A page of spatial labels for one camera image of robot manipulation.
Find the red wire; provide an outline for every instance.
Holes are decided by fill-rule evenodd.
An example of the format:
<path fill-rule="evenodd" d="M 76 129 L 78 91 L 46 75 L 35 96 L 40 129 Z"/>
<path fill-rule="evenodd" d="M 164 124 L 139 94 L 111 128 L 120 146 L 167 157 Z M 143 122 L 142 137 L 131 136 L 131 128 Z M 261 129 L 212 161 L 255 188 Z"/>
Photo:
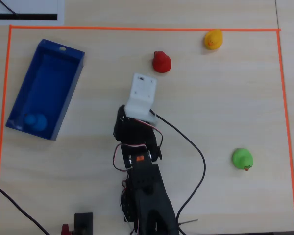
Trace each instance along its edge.
<path fill-rule="evenodd" d="M 126 145 L 126 146 L 129 146 L 129 147 L 135 147 L 135 148 L 137 148 L 137 147 L 145 147 L 145 148 L 147 148 L 147 147 L 146 147 L 145 144 L 126 144 L 126 143 L 119 143 L 119 144 L 116 146 L 116 149 L 114 150 L 114 154 L 113 154 L 113 160 L 112 160 L 113 167 L 114 167 L 115 169 L 119 170 L 119 171 L 126 172 L 127 170 L 119 169 L 119 168 L 117 168 L 116 165 L 114 164 L 114 160 L 115 160 L 115 157 L 116 157 L 117 150 L 118 150 L 118 148 L 119 148 L 121 145 Z"/>
<path fill-rule="evenodd" d="M 161 131 L 159 131 L 156 127 L 154 127 L 154 126 L 152 126 L 152 125 L 150 125 L 150 124 L 148 124 L 148 123 L 146 123 L 146 122 L 144 122 L 144 121 L 140 121 L 140 120 L 138 120 L 138 119 L 134 119 L 134 120 L 137 121 L 137 122 L 139 122 L 139 123 L 141 123 L 141 124 L 144 124 L 144 125 L 146 125 L 146 126 L 149 126 L 149 127 L 151 127 L 152 129 L 154 129 L 155 131 L 157 131 L 157 132 L 161 135 L 161 142 L 160 142 L 160 144 L 159 144 L 159 147 L 161 147 L 161 145 L 162 145 L 162 140 L 163 140 L 163 135 L 162 135 Z"/>

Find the black stripe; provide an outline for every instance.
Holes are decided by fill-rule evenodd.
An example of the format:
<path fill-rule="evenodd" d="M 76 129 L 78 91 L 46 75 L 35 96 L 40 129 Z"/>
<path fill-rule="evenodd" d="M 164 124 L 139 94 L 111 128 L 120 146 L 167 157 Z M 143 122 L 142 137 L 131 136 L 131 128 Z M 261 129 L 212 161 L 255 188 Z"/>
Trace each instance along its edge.
<path fill-rule="evenodd" d="M 0 14 L 0 20 L 58 20 L 58 14 Z"/>

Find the red rubber duck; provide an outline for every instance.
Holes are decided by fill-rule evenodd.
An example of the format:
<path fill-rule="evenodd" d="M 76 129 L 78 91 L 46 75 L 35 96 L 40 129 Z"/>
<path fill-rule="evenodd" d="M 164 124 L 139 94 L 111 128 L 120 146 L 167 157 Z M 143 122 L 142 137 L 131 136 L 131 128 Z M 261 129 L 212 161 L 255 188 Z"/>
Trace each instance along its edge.
<path fill-rule="evenodd" d="M 154 58 L 152 60 L 153 69 L 156 72 L 164 73 L 171 69 L 172 62 L 169 56 L 163 51 L 155 51 Z"/>

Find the black cable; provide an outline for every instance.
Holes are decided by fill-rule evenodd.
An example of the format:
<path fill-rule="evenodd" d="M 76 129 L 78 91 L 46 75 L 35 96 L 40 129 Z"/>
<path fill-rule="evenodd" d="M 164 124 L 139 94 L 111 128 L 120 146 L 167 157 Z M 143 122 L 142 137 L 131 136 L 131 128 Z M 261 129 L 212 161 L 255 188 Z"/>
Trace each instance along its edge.
<path fill-rule="evenodd" d="M 162 133 L 161 133 L 161 141 L 160 141 L 160 144 L 159 144 L 159 148 L 161 148 L 162 141 L 163 141 L 163 135 L 162 135 Z"/>
<path fill-rule="evenodd" d="M 0 3 L 1 3 L 6 9 L 8 9 L 12 14 L 18 16 L 18 14 L 17 14 L 15 11 L 12 11 L 7 5 L 5 5 L 5 4 L 2 2 L 2 0 L 0 0 Z"/>
<path fill-rule="evenodd" d="M 169 123 L 168 121 L 166 121 L 164 118 L 162 118 L 161 116 L 157 115 L 154 113 L 153 110 L 150 110 L 150 112 L 153 114 L 153 115 L 156 115 L 160 120 L 162 120 L 165 124 L 169 125 L 170 127 L 172 127 L 175 131 L 177 131 L 181 136 L 183 136 L 198 152 L 199 154 L 201 155 L 201 158 L 202 158 L 202 161 L 203 161 L 203 165 L 204 165 L 204 171 L 203 171 L 203 174 L 202 174 L 202 177 L 201 177 L 201 180 L 200 182 L 198 183 L 198 185 L 196 186 L 196 188 L 194 189 L 194 191 L 192 192 L 191 196 L 186 200 L 186 202 L 184 202 L 184 204 L 181 206 L 181 208 L 179 209 L 179 211 L 177 212 L 177 215 L 176 215 L 176 221 L 177 221 L 177 224 L 178 224 L 178 229 L 180 230 L 180 232 L 183 234 L 183 235 L 187 235 L 185 232 L 183 232 L 183 230 L 180 228 L 180 224 L 178 222 L 178 219 L 180 217 L 180 214 L 182 212 L 182 210 L 184 209 L 184 207 L 188 204 L 188 202 L 191 200 L 191 198 L 194 196 L 194 194 L 196 193 L 197 189 L 199 188 L 199 186 L 201 185 L 202 181 L 204 180 L 205 178 L 205 174 L 206 174 L 206 161 L 205 161 L 205 157 L 204 155 L 202 154 L 201 150 L 189 139 L 187 138 L 179 129 L 177 129 L 175 126 L 173 126 L 171 123 Z"/>
<path fill-rule="evenodd" d="M 46 235 L 50 235 L 50 233 L 48 233 L 46 231 L 46 229 L 44 229 L 43 226 L 41 226 L 33 217 L 31 217 L 29 214 L 27 214 L 8 194 L 6 194 L 1 188 L 0 188 L 0 193 L 2 193 L 3 196 L 5 196 L 7 199 L 9 199 L 10 202 L 12 202 L 12 204 L 23 214 L 25 215 L 28 219 L 30 219 L 34 224 L 36 224 L 36 226 L 38 228 L 41 229 L 41 231 L 43 231 Z"/>

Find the table surface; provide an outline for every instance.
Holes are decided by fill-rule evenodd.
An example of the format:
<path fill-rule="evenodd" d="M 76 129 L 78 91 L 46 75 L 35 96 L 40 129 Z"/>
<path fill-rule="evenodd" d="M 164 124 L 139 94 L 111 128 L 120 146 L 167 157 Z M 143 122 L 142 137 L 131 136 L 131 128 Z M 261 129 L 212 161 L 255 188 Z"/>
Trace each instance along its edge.
<path fill-rule="evenodd" d="M 282 29 L 281 47 L 294 160 L 294 0 L 67 0 L 65 26 Z M 117 109 L 135 72 L 158 79 L 155 112 L 202 150 L 207 174 L 183 210 L 194 234 L 294 231 L 294 197 L 276 32 L 224 32 L 218 51 L 205 32 L 13 29 L 6 86 L 7 120 L 37 44 L 49 39 L 86 52 L 85 67 L 55 142 L 5 128 L 0 187 L 51 234 L 74 213 L 94 213 L 94 234 L 128 234 L 112 167 Z M 8 27 L 0 26 L 0 120 Z M 155 73 L 155 50 L 172 70 Z M 163 123 L 158 161 L 175 212 L 202 175 L 196 150 Z M 248 171 L 231 163 L 235 148 L 254 157 Z M 123 165 L 121 154 L 117 164 Z M 42 234 L 0 195 L 0 235 Z"/>

